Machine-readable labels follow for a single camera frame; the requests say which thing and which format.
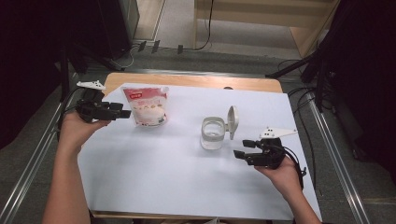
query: hand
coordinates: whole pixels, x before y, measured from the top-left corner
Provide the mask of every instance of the hand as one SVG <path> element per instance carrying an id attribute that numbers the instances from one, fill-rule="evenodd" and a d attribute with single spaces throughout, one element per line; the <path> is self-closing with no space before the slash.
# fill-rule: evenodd
<path id="1" fill-rule="evenodd" d="M 301 191 L 300 181 L 294 167 L 294 162 L 289 157 L 285 157 L 275 170 L 263 166 L 255 166 L 254 168 L 270 178 L 276 189 L 285 198 L 288 198 L 296 192 L 296 190 Z"/>
<path id="2" fill-rule="evenodd" d="M 72 155 L 77 155 L 81 151 L 81 146 L 91 135 L 98 129 L 107 126 L 109 123 L 110 120 L 97 120 L 92 123 L 87 123 L 76 111 L 67 114 L 62 123 L 58 150 L 64 149 Z"/>

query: black equipment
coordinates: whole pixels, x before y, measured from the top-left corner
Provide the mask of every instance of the black equipment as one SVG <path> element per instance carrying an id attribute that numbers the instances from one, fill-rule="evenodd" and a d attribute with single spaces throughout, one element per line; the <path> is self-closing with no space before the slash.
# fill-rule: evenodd
<path id="1" fill-rule="evenodd" d="M 245 160 L 247 165 L 264 166 L 270 169 L 277 169 L 288 155 L 289 158 L 294 162 L 294 168 L 299 177 L 301 189 L 304 188 L 303 176 L 306 175 L 305 168 L 301 171 L 300 163 L 297 157 L 294 157 L 287 151 L 292 151 L 287 147 L 282 146 L 280 138 L 265 139 L 262 138 L 260 141 L 243 140 L 244 147 L 257 147 L 262 150 L 262 153 L 245 153 L 243 151 L 234 150 L 233 154 L 237 159 Z"/>
<path id="2" fill-rule="evenodd" d="M 122 110 L 122 104 L 102 102 L 105 95 L 94 89 L 85 89 L 77 101 L 76 110 L 86 122 L 93 119 L 116 120 L 131 117 L 131 110 Z"/>

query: person's left hand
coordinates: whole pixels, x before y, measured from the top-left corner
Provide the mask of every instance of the person's left hand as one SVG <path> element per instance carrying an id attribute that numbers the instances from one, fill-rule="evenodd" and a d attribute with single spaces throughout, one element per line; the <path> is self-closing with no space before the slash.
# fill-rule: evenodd
<path id="1" fill-rule="evenodd" d="M 111 120 L 97 120 L 92 123 L 85 122 L 78 113 L 72 112 L 64 117 L 58 149 L 67 150 L 68 153 L 77 155 L 81 146 L 98 129 L 107 126 Z"/>

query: forearm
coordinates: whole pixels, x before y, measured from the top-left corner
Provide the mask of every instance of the forearm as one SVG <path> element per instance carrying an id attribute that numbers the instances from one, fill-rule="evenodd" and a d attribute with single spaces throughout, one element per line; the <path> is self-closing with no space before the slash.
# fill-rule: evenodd
<path id="1" fill-rule="evenodd" d="M 296 223 L 320 223 L 311 205 L 301 191 L 285 196 Z"/>
<path id="2" fill-rule="evenodd" d="M 90 223 L 77 155 L 58 148 L 43 223 Z"/>

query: gray carpet floor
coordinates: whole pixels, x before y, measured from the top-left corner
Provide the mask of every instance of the gray carpet floor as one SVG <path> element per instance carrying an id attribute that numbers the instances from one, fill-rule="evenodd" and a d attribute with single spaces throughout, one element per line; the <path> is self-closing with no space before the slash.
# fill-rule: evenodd
<path id="1" fill-rule="evenodd" d="M 131 58 L 125 55 L 117 62 L 127 64 L 130 60 Z M 265 74 L 275 72 L 278 65 L 283 61 L 283 59 L 265 56 L 241 56 L 214 52 L 185 51 L 177 55 L 177 52 L 171 49 L 160 49 L 157 53 L 151 54 L 150 49 L 145 49 L 142 52 L 134 51 L 134 64 L 126 68 L 125 72 L 148 69 L 216 72 L 223 76 L 233 74 L 233 76 L 238 77 L 263 77 Z M 73 82 L 76 80 L 100 80 L 104 83 L 110 71 L 96 62 L 89 61 L 89 65 L 90 68 L 87 73 L 78 74 L 72 78 Z M 295 70 L 279 79 L 283 92 L 289 92 L 304 86 L 299 79 L 299 75 L 299 71 Z M 10 192 L 30 160 L 42 133 L 59 105 L 60 94 L 61 89 L 58 88 L 31 117 L 17 139 L 0 150 L 1 210 L 6 205 Z M 296 108 L 301 95 L 302 92 L 290 98 L 292 108 Z M 302 121 L 298 116 L 295 117 L 295 121 L 311 174 L 314 173 L 315 169 L 316 193 L 323 221 L 328 223 L 356 223 L 312 111 L 307 105 L 301 108 L 301 113 L 311 139 L 315 157 L 310 150 Z M 396 212 L 396 187 L 390 181 L 388 172 L 375 162 L 356 161 L 352 156 L 351 145 L 336 114 L 325 110 L 324 115 L 331 128 L 333 138 L 340 149 L 346 168 L 363 200 L 368 217 L 372 223 L 396 223 L 396 216 L 394 216 Z M 49 192 L 56 144 L 56 141 L 51 143 L 13 223 L 40 223 Z M 132 220 L 107 218 L 103 221 L 104 223 L 131 223 Z M 290 221 L 275 221 L 274 223 L 290 223 Z"/>

